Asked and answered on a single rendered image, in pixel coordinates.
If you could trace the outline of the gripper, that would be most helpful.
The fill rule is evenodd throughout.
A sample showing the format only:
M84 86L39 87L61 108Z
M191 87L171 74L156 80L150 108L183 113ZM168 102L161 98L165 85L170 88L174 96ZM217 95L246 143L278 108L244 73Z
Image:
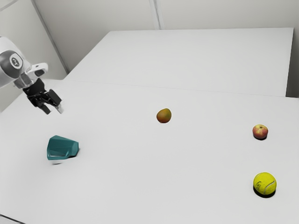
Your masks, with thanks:
M47 92L45 90L45 84L40 78L31 86L23 88L22 90L32 105L39 107L45 114L48 115L51 113L48 104L55 107L60 114L64 112L61 105L62 99L52 89Z

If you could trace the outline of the teal faceted mug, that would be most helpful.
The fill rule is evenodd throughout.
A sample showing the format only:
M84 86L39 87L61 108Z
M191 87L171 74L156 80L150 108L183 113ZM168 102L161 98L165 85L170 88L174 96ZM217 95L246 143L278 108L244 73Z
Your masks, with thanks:
M76 157L79 152L79 143L68 138L55 135L49 139L47 145L48 160L65 160Z

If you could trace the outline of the green-red mango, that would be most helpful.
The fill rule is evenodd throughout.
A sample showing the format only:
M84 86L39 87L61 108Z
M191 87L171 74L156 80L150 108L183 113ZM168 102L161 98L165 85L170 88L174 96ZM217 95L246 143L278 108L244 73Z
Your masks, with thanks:
M156 115L156 119L160 123L168 123L171 120L171 117L172 117L172 113L168 108L164 108L160 110Z

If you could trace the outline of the red-yellow apple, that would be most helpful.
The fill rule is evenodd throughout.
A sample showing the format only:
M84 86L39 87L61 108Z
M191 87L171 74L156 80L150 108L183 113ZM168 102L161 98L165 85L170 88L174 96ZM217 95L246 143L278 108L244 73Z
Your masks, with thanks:
M268 135L268 128L265 125L257 124L253 127L252 133L256 139L265 139Z

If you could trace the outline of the yellow tennis ball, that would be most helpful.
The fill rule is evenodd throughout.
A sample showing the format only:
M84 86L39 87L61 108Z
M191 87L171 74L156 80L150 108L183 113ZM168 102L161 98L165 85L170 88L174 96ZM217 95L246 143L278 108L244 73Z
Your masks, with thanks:
M254 177L253 187L259 194L270 195L276 191L277 181L272 174L262 172Z

